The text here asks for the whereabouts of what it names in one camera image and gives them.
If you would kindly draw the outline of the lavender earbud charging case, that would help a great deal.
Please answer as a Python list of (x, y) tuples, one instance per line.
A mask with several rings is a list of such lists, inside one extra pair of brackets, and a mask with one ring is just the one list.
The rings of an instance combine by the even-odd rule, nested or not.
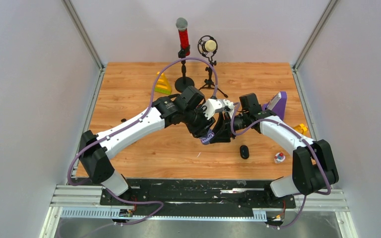
[(210, 131), (206, 136), (200, 138), (200, 141), (203, 145), (207, 145), (210, 143), (210, 140), (214, 137), (214, 132)]

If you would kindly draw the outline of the black earbud charging case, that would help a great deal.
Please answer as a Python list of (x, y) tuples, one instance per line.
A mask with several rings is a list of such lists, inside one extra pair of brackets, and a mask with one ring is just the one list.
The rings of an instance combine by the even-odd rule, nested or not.
[(248, 159), (250, 156), (249, 148), (247, 145), (240, 146), (239, 152), (242, 159)]

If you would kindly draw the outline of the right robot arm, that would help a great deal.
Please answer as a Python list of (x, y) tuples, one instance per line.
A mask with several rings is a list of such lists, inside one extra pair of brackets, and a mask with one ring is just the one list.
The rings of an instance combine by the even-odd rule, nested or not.
[(219, 113), (217, 130), (209, 134), (209, 142), (225, 129), (229, 138), (243, 135), (249, 129), (269, 137), (292, 156), (292, 174), (278, 178), (264, 192), (264, 202), (276, 207), (287, 195), (329, 195), (331, 185), (339, 180), (330, 144), (313, 140), (288, 126), (275, 112), (259, 104), (254, 93), (241, 96), (240, 102), (227, 99), (208, 99), (202, 106), (207, 119)]

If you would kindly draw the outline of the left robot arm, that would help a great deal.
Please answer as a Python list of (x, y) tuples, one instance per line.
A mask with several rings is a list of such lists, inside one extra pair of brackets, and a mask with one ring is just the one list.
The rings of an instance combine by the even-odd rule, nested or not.
[(91, 131), (83, 133), (79, 160), (91, 182), (109, 189), (120, 205), (128, 204), (132, 191), (110, 160), (139, 139), (171, 125), (184, 123), (195, 138), (207, 135), (215, 119), (205, 115), (204, 100), (205, 96), (190, 86), (181, 94), (158, 98), (143, 112), (114, 128), (96, 135)]

